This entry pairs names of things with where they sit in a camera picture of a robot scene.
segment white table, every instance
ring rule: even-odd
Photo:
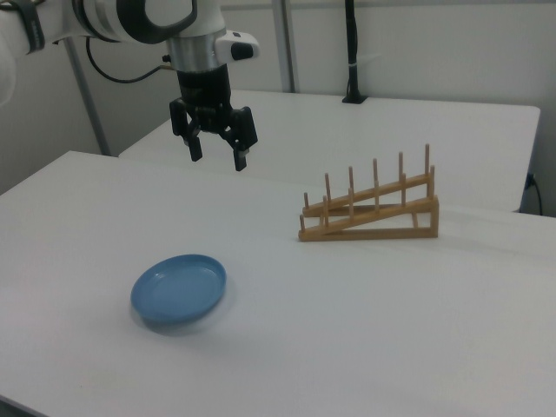
[[[518,209],[539,122],[539,109],[475,103],[367,99],[346,105],[337,96],[235,91],[235,107],[253,110],[259,142],[242,176],[347,190],[348,166],[370,188],[372,160],[383,182],[397,178],[398,152],[407,176],[420,174],[431,144],[437,190],[444,203],[484,209]],[[120,157],[231,174],[232,151],[219,136],[201,134],[204,157],[189,149],[170,122]]]
[[[443,205],[439,239],[300,243],[306,188],[69,153],[0,196],[0,395],[56,417],[553,415],[554,219]],[[227,292],[148,329],[131,288],[184,253]]]

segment blue plastic plate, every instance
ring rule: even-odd
[[[216,259],[181,255],[141,275],[131,290],[131,305],[146,321],[192,321],[215,306],[225,287],[226,270]]]

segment white wall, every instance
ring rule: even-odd
[[[17,86],[0,108],[0,194],[69,150],[98,153],[63,44],[17,63]]]
[[[228,66],[232,89],[282,91],[270,0],[226,0],[222,5],[228,29],[248,32],[261,45],[261,55],[257,59]],[[136,84],[112,83],[90,66],[84,40],[78,40],[76,46],[112,155],[119,155],[169,119],[169,103],[180,96],[175,73],[159,72]],[[99,66],[120,78],[133,78],[147,72],[161,64],[161,57],[168,53],[164,44],[148,46],[98,40],[91,42],[91,49]]]
[[[292,3],[300,91],[345,94],[341,2]],[[356,15],[360,61],[374,57],[360,67],[361,92],[540,107],[531,171],[546,213],[556,215],[556,4],[360,6]],[[533,197],[527,192],[526,210],[536,213]]]

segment black stand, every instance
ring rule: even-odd
[[[346,27],[347,27],[347,59],[349,63],[349,81],[347,94],[342,100],[344,103],[361,104],[367,96],[359,92],[357,76],[357,23],[355,22],[354,0],[346,0]]]

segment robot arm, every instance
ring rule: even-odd
[[[170,104],[174,133],[183,137],[194,161],[202,157],[199,132],[220,135],[234,151],[236,169],[245,168],[257,136],[250,109],[233,109],[229,102],[227,64],[257,57],[259,45],[249,34],[226,30],[217,0],[44,0],[33,8],[35,23],[22,11],[0,10],[0,105],[13,92],[17,59],[33,50],[38,31],[45,43],[69,36],[166,42],[182,93]]]

